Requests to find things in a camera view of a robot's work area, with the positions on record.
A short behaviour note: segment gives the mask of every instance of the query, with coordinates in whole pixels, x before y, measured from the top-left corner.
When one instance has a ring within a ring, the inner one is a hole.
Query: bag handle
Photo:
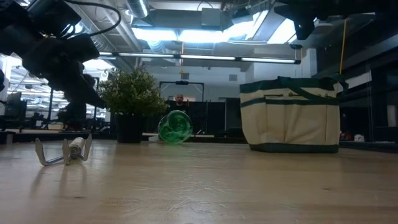
[[[280,80],[280,82],[283,86],[291,89],[295,93],[299,94],[300,96],[302,96],[308,100],[315,100],[315,101],[319,101],[320,103],[325,103],[325,104],[336,104],[336,98],[326,98],[326,97],[322,97],[322,96],[318,96],[318,95],[309,93],[309,92],[303,90],[300,86],[298,86],[294,82],[294,79],[292,79],[290,77],[278,77],[278,80]],[[320,80],[320,82],[330,82],[332,80],[338,81],[343,86],[343,94],[347,91],[348,84],[346,82],[344,82],[343,80],[339,81],[333,77],[326,77],[326,78],[322,78]]]

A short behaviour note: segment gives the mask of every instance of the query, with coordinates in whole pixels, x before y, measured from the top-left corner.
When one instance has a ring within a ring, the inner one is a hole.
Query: desk
[[[1,223],[398,223],[396,154],[99,140],[90,153],[42,167],[33,144],[0,146]]]

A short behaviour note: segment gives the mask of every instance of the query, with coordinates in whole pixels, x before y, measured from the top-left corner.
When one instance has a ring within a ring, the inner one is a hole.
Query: green leaves
[[[167,109],[160,89],[155,87],[155,78],[144,68],[116,73],[112,80],[99,83],[98,93],[106,107],[116,113],[153,116]]]

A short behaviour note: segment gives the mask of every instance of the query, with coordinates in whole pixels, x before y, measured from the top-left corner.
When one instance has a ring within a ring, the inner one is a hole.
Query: canvas tote bag
[[[264,152],[338,151],[340,109],[334,78],[287,78],[240,86],[243,133]],[[348,85],[340,82],[346,91]]]

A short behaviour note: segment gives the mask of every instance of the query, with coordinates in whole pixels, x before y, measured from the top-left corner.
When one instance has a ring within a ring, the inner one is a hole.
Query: potted plant
[[[112,79],[100,82],[99,95],[107,109],[115,113],[118,142],[141,142],[145,117],[167,109],[160,89],[155,87],[155,78],[144,68],[114,73]]]

